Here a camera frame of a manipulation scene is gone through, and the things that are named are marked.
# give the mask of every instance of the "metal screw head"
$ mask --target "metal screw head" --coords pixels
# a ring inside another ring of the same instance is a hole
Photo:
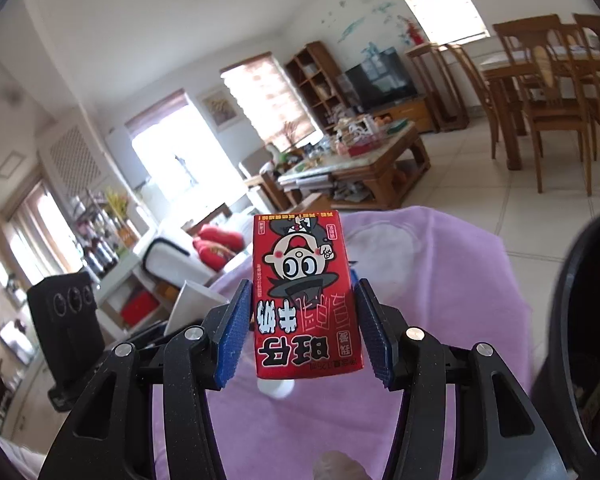
[[[118,357],[126,357],[131,354],[134,348],[129,343],[122,343],[116,346],[116,355]]]
[[[424,339],[424,330],[417,326],[412,326],[407,330],[407,337],[414,341],[422,341]]]
[[[484,355],[485,357],[491,357],[493,355],[493,348],[487,343],[480,343],[476,348],[478,354]]]
[[[184,333],[184,337],[189,341],[197,341],[203,335],[205,335],[205,331],[202,327],[192,326],[191,328],[187,328],[187,331]]]

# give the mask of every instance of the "red cushion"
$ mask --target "red cushion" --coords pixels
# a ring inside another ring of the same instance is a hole
[[[222,270],[226,263],[235,256],[235,253],[223,245],[199,237],[193,238],[193,247],[198,252],[200,261],[215,272]]]
[[[217,225],[206,224],[200,228],[198,236],[203,240],[216,242],[231,249],[234,253],[239,253],[244,249],[244,237],[240,233],[225,231]]]

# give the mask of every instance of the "black device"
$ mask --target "black device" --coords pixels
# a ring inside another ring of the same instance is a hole
[[[205,391],[221,390],[235,373],[251,290],[242,280],[230,304],[159,345],[125,342],[111,351],[62,426],[39,479],[152,478],[152,384],[164,385],[170,478],[225,479]],[[387,389],[403,391],[384,480],[438,478],[447,384],[456,386],[454,478],[566,478],[542,420],[493,347],[439,343],[380,304],[366,280],[354,293],[374,373]]]
[[[50,276],[32,286],[27,299],[56,387],[68,389],[104,351],[91,279],[86,272]]]
[[[347,70],[338,82],[349,101],[363,111],[418,95],[411,75],[394,48]]]

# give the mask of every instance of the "ceiling light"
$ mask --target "ceiling light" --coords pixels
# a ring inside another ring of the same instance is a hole
[[[11,152],[0,165],[0,178],[8,179],[18,169],[26,157],[16,151]]]

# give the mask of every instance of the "red milk carton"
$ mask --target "red milk carton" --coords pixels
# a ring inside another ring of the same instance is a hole
[[[253,317],[260,378],[313,378],[363,367],[336,211],[256,215]]]

